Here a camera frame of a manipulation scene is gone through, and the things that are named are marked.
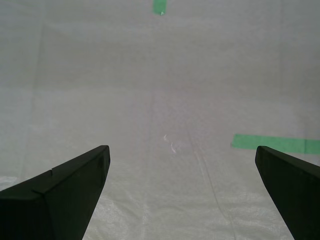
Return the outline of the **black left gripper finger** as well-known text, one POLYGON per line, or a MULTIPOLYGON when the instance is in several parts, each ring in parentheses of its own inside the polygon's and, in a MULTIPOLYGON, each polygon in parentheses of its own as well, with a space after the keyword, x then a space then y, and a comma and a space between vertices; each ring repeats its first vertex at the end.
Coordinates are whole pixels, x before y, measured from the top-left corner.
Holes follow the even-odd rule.
POLYGON ((320 168, 267 146, 255 164, 262 182, 296 240, 320 238, 320 168))
POLYGON ((0 192, 2 240, 81 240, 101 196, 110 148, 98 146, 0 192))

